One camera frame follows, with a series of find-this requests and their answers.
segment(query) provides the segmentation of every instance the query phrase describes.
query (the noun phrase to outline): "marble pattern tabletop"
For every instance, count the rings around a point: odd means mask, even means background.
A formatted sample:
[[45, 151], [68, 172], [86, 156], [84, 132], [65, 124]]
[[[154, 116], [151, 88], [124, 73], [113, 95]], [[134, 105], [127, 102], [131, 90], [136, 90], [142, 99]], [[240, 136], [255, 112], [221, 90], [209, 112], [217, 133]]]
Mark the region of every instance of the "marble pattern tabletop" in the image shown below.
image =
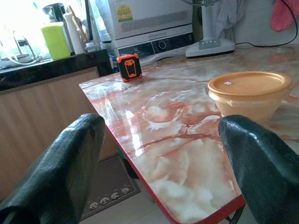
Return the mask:
[[235, 71], [292, 77], [292, 91], [264, 125], [299, 152], [299, 46], [237, 49], [201, 59], [165, 59], [80, 85], [105, 118], [122, 151], [173, 223], [217, 223], [244, 205], [217, 126], [221, 119], [207, 82]]

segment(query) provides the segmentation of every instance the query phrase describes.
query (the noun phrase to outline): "microwave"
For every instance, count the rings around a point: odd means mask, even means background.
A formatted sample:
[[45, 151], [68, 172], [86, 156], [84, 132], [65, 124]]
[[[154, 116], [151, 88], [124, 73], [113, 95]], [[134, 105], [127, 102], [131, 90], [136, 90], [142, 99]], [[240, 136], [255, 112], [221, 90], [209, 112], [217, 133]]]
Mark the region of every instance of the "microwave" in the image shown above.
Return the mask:
[[101, 42], [192, 24], [192, 5], [181, 0], [91, 0]]

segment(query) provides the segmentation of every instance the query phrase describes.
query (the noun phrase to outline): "electric fan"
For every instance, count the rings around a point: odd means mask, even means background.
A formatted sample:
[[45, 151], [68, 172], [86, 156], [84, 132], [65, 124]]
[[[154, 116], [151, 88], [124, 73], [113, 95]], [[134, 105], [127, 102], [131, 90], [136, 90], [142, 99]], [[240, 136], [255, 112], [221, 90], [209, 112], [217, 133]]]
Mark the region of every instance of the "electric fan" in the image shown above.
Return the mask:
[[229, 53], [235, 49], [230, 40], [215, 38], [213, 30], [212, 6], [219, 0], [182, 0], [191, 5], [201, 6], [203, 39], [189, 46], [186, 57], [199, 57]]

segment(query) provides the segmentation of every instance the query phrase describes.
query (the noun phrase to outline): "energy label sticker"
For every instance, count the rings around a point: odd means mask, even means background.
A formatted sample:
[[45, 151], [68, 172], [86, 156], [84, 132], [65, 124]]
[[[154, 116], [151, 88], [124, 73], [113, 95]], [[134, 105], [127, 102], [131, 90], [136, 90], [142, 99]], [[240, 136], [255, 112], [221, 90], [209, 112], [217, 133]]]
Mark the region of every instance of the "energy label sticker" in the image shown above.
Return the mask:
[[133, 20], [133, 14], [130, 6], [128, 5], [120, 5], [117, 9], [117, 19], [118, 22], [125, 22]]

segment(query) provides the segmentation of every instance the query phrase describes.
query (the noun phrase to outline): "yellow container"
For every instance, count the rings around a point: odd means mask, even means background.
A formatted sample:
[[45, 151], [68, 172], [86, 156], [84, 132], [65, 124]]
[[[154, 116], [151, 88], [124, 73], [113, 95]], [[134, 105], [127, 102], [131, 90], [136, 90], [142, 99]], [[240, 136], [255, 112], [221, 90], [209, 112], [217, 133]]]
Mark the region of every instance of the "yellow container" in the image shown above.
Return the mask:
[[216, 77], [208, 88], [223, 117], [240, 114], [261, 123], [272, 118], [291, 84], [292, 79], [283, 74], [248, 71]]
[[64, 23], [53, 22], [41, 28], [49, 53], [53, 60], [71, 55], [65, 38]]

